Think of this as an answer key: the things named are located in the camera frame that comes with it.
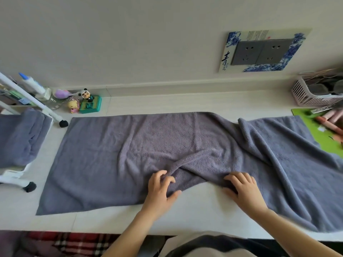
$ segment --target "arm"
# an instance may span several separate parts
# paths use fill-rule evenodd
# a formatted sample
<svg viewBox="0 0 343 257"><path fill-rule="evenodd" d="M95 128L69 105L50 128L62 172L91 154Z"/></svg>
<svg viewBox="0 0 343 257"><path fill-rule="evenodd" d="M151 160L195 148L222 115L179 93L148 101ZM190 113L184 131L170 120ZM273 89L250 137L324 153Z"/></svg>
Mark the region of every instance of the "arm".
<svg viewBox="0 0 343 257"><path fill-rule="evenodd" d="M152 175L148 184L148 195L142 210L138 212L132 223L107 249L102 257L133 257L137 256L145 237L152 224L167 212L181 194L178 190L167 198L167 189L170 182L175 183L174 177L166 177L161 184L161 176L166 170L160 170Z"/></svg>
<svg viewBox="0 0 343 257"><path fill-rule="evenodd" d="M300 231L291 222L268 209L257 187L256 180L248 173L233 172L224 179L235 186L238 194L229 188L224 192L260 226L263 227L292 257L342 256Z"/></svg>

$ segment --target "white wall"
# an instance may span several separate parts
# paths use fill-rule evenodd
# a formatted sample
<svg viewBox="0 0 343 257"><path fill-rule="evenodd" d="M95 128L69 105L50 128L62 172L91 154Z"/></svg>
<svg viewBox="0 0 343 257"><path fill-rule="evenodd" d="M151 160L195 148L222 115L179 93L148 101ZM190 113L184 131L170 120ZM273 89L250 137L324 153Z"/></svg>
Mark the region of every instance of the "white wall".
<svg viewBox="0 0 343 257"><path fill-rule="evenodd" d="M265 77L343 61L343 0L0 0L0 71L46 86ZM218 73L229 30L312 27L282 72Z"/></svg>

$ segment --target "person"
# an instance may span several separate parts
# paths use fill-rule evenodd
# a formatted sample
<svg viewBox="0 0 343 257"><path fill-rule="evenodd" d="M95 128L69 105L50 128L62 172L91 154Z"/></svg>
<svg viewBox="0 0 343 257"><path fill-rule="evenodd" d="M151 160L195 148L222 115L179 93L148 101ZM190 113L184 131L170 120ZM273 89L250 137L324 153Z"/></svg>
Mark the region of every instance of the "person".
<svg viewBox="0 0 343 257"><path fill-rule="evenodd" d="M180 196L181 191L166 196L172 176L161 182L161 170L152 175L148 183L148 195L132 223L102 255L103 257L137 256L152 224L166 213ZM232 172L224 179L235 186L238 194L229 188L224 192L255 222L262 226L292 257L342 256L300 231L291 222L270 210L261 195L254 177L248 173ZM280 256L280 254L249 239L226 234L207 232L198 235L179 235L166 241L160 253L164 256Z"/></svg>

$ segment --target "hand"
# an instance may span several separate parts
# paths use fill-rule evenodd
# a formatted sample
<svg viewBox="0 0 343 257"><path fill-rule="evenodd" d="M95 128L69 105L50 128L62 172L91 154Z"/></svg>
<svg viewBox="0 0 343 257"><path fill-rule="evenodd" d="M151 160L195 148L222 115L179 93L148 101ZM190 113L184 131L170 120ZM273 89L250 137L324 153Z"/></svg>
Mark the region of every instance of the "hand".
<svg viewBox="0 0 343 257"><path fill-rule="evenodd" d="M245 172L232 172L224 177L235 186L238 194L225 187L224 192L252 219L269 212L254 177Z"/></svg>
<svg viewBox="0 0 343 257"><path fill-rule="evenodd" d="M141 213L151 217L153 222L166 213L181 194L181 190L178 190L167 198L168 186L170 182L175 183L175 178L166 177L161 183L161 176L166 173L166 170L157 171L149 179L148 196L144 201Z"/></svg>

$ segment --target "black rubber foot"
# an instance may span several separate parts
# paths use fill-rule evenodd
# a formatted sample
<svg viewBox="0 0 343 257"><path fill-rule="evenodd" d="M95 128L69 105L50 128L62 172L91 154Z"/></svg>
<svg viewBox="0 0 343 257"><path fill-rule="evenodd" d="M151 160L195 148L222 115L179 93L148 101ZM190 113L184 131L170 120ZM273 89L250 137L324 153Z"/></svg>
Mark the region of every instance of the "black rubber foot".
<svg viewBox="0 0 343 257"><path fill-rule="evenodd" d="M35 190L37 187L37 185L33 182L30 182L26 187L23 187L23 190L25 190L26 192L32 192L33 190Z"/></svg>
<svg viewBox="0 0 343 257"><path fill-rule="evenodd" d="M68 125L69 125L69 123L67 121L65 121L65 120L60 121L60 127L61 128L67 127Z"/></svg>

